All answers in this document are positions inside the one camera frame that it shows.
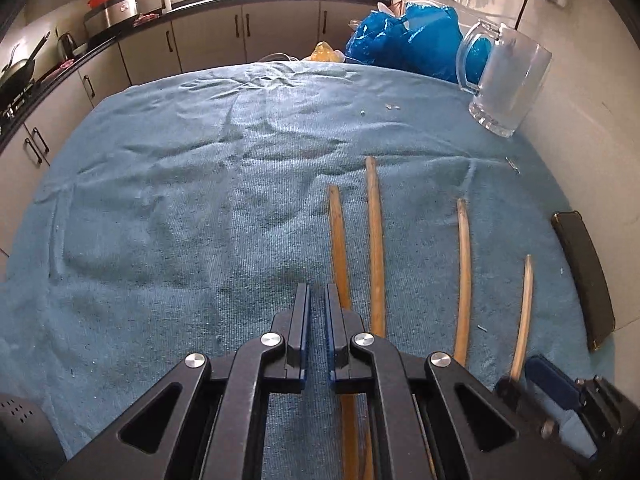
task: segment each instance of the wooden stick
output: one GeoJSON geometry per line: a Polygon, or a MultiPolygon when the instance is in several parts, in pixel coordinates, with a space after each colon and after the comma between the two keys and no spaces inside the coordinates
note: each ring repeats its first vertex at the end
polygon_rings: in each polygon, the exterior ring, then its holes
{"type": "MultiPolygon", "coordinates": [[[[342,206],[340,205],[340,190],[337,186],[329,186],[329,224],[334,281],[338,288],[340,306],[351,310],[346,236],[342,206]]],[[[360,450],[358,449],[356,396],[341,395],[340,407],[342,413],[342,478],[343,480],[358,480],[358,453],[360,450]]]]}
{"type": "MultiPolygon", "coordinates": [[[[385,257],[382,243],[382,208],[380,206],[380,184],[376,159],[368,156],[365,160],[367,168],[367,201],[369,202],[369,265],[370,265],[370,304],[371,332],[386,337],[385,315],[385,257]]],[[[367,427],[365,439],[363,480],[373,480],[373,455],[370,428],[367,427]]]]}
{"type": "Polygon", "coordinates": [[[458,236],[460,238],[460,299],[453,358],[465,366],[471,322],[471,242],[466,202],[461,198],[458,199],[458,236]]]}
{"type": "Polygon", "coordinates": [[[527,352],[527,339],[529,338],[529,325],[531,322],[531,302],[533,298],[533,264],[531,255],[527,254],[524,260],[524,286],[522,287],[522,309],[520,311],[520,328],[518,329],[518,341],[516,351],[511,363],[511,379],[520,380],[524,356],[527,352]]]}

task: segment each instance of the blue cloth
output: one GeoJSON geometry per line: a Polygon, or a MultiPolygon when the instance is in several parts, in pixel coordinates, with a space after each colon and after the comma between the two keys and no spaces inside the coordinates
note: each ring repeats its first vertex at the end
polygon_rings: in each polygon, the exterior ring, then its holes
{"type": "Polygon", "coordinates": [[[522,136],[489,133],[467,105],[424,76],[311,62],[184,74],[104,100],[53,160],[15,238],[0,296],[2,389],[42,405],[71,455],[185,355],[237,349],[310,282],[308,381],[301,396],[271,399],[264,478],[339,478],[319,293],[332,279],[326,189],[340,186],[354,309],[368,323],[366,155],[378,160],[399,349],[452,350],[463,197],[471,373],[491,387],[508,372],[531,253],[529,354],[589,376],[548,221],[566,199],[522,136]]]}

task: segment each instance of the gas stove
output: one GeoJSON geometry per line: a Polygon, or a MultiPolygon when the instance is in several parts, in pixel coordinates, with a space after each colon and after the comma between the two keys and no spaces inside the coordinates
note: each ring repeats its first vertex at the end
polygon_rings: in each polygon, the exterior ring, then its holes
{"type": "Polygon", "coordinates": [[[23,108],[34,97],[36,90],[40,87],[39,81],[33,79],[29,81],[24,90],[18,94],[14,101],[0,114],[0,134],[14,122],[21,108],[23,108]]]}

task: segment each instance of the mug handle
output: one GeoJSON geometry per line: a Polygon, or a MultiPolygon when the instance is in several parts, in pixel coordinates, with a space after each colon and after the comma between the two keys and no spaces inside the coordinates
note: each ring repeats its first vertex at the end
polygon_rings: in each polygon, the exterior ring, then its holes
{"type": "Polygon", "coordinates": [[[456,76],[461,90],[476,95],[480,89],[477,84],[471,83],[466,79],[466,57],[469,55],[474,43],[480,38],[487,38],[493,43],[498,40],[499,36],[500,33],[485,22],[476,22],[465,34],[456,53],[456,76]]]}

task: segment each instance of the black countertop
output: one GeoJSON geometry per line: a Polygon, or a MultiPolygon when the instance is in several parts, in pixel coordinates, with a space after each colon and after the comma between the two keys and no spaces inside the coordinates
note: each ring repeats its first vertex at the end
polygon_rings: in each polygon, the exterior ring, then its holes
{"type": "MultiPolygon", "coordinates": [[[[51,93],[54,89],[62,83],[67,77],[75,72],[79,67],[84,65],[91,58],[100,54],[103,50],[109,48],[115,44],[118,40],[131,36],[146,28],[152,28],[161,23],[175,20],[183,16],[189,16],[190,14],[196,14],[203,12],[204,10],[217,9],[222,7],[237,6],[242,4],[264,3],[264,2],[276,2],[276,1],[303,1],[303,0],[200,0],[195,3],[181,4],[179,7],[170,10],[162,14],[158,19],[151,20],[150,22],[143,23],[138,27],[130,27],[125,30],[121,30],[117,36],[109,38],[99,46],[92,48],[82,57],[76,59],[72,66],[67,68],[64,72],[61,72],[55,78],[50,79],[46,83],[42,83],[40,87],[31,95],[28,102],[23,105],[13,118],[13,120],[0,131],[0,153],[4,150],[4,147],[9,143],[11,138],[20,129],[24,121],[31,115],[35,108],[51,93]]],[[[345,2],[345,3],[359,3],[375,6],[378,2],[384,4],[391,4],[393,0],[317,0],[317,1],[331,1],[331,2],[345,2]]]]}

